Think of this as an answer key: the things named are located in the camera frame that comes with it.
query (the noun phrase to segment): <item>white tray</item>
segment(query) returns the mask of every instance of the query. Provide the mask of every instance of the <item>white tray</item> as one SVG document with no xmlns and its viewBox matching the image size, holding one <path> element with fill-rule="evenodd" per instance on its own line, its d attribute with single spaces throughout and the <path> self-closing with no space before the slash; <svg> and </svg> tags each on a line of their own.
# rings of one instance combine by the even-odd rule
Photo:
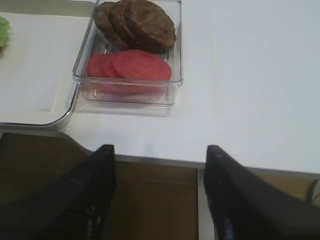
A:
<svg viewBox="0 0 320 240">
<path fill-rule="evenodd" d="M 16 71 L 19 74 L 15 71 L 7 73 L 9 78 L 12 77 L 15 80 L 12 85 L 8 83 L 11 85 L 8 89 L 12 91 L 12 86 L 19 82 L 15 86 L 16 92 L 24 94 L 23 88 L 20 87 L 24 80 L 34 85 L 27 85 L 27 88 L 32 87 L 35 93 L 37 85 L 41 85 L 40 80 L 47 81 L 53 86 L 52 94 L 47 92 L 45 97 L 41 97 L 43 102 L 48 102 L 47 104 L 34 101 L 37 106 L 50 106 L 49 108 L 42 107 L 37 110 L 36 107 L 28 104 L 24 107 L 22 102 L 21 104 L 14 102 L 14 96 L 12 99 L 7 97 L 5 102 L 8 101 L 16 108 L 6 108 L 3 102 L 1 103 L 0 128 L 38 127 L 43 129 L 47 127 L 51 129 L 63 127 L 68 122 L 78 91 L 78 86 L 72 79 L 72 68 L 94 6 L 90 2 L 67 0 L 0 0 L 0 16 L 9 20 L 11 32 L 14 34 L 14 36 L 10 35 L 8 49 L 4 50 L 0 58 L 0 61 L 7 60 L 0 64 L 0 69 L 4 66 L 11 67 L 12 63 L 18 62 L 20 54 L 24 58 L 24 64 L 28 65 L 28 67 L 20 66 Z M 23 52 L 20 53 L 14 48 L 19 48 Z M 38 64 L 30 64 L 33 60 L 39 63 L 41 59 L 47 61 L 41 65 L 42 69 L 39 69 Z"/>
</svg>

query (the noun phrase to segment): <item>wooden floor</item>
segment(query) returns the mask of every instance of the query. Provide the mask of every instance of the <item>wooden floor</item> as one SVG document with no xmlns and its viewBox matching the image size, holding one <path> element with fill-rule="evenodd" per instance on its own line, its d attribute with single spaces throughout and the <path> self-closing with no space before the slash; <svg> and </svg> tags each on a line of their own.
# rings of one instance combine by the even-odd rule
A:
<svg viewBox="0 0 320 240">
<path fill-rule="evenodd" d="M 85 158 L 64 139 L 4 134 L 0 139 L 0 203 L 38 191 Z M 116 173 L 117 188 L 103 239 L 198 239 L 196 169 L 117 162 Z M 260 177 L 301 200 L 313 181 Z"/>
</svg>

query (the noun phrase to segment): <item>sliced tomato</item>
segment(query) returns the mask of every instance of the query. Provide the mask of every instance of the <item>sliced tomato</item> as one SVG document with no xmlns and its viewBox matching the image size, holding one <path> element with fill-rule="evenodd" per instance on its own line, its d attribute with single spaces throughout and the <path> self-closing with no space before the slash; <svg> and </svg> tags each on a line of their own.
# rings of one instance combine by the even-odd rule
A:
<svg viewBox="0 0 320 240">
<path fill-rule="evenodd" d="M 142 50 L 127 50 L 115 54 L 112 57 L 108 71 L 115 77 L 125 79 L 143 79 L 169 81 L 172 75 L 170 66 L 155 54 Z M 128 84 L 104 84 L 101 85 L 104 91 L 120 95 L 129 96 L 144 92 L 151 92 L 161 88 L 160 86 L 143 86 Z"/>
<path fill-rule="evenodd" d="M 155 54 L 142 50 L 127 50 L 114 56 L 112 65 L 126 79 L 169 81 L 170 66 Z"/>
<path fill-rule="evenodd" d="M 169 81 L 172 75 L 170 66 L 164 60 L 155 54 L 142 50 L 127 50 L 92 56 L 88 61 L 86 72 L 89 76 L 115 77 L 113 81 L 122 81 L 121 78 Z M 97 83 L 97 87 L 102 92 L 119 96 L 129 96 L 161 88 L 159 86 L 112 83 Z"/>
<path fill-rule="evenodd" d="M 102 59 L 105 54 L 91 56 L 86 65 L 86 74 L 93 77 L 104 77 L 105 73 L 101 67 Z"/>
</svg>

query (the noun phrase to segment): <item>white table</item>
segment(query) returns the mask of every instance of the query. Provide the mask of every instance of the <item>white table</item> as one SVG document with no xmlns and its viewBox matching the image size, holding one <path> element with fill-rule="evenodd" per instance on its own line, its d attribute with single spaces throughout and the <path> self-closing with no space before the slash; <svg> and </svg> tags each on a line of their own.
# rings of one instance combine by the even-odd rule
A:
<svg viewBox="0 0 320 240">
<path fill-rule="evenodd" d="M 184 85 L 170 114 L 75 111 L 64 133 L 91 151 L 114 144 L 177 165 L 203 167 L 214 144 L 246 167 L 319 174 L 319 8 L 183 0 Z"/>
</svg>

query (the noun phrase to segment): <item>transparent food tray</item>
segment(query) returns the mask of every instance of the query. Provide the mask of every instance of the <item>transparent food tray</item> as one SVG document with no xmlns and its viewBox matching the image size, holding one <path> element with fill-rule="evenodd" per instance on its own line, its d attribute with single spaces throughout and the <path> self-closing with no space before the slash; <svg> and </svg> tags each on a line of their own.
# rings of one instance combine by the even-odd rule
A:
<svg viewBox="0 0 320 240">
<path fill-rule="evenodd" d="M 98 0 L 96 6 L 106 2 Z M 86 75 L 86 67 L 91 56 L 103 53 L 116 53 L 119 50 L 113 47 L 104 37 L 103 33 L 96 27 L 91 18 L 78 58 L 73 68 L 73 79 L 80 85 L 83 95 L 88 101 L 94 103 L 121 102 L 138 103 L 153 106 L 170 107 L 177 98 L 179 87 L 183 84 L 182 69 L 182 44 L 181 44 L 181 2 L 176 0 L 154 0 L 151 1 L 164 9 L 166 14 L 172 19 L 175 27 L 176 41 L 168 52 L 159 55 L 166 61 L 171 69 L 172 76 L 169 81 L 147 80 L 147 79 L 126 79 L 112 77 L 94 77 Z M 120 96 L 110 92 L 105 92 L 102 85 L 123 85 L 129 86 L 153 86 L 156 90 L 141 92 L 137 94 Z"/>
</svg>

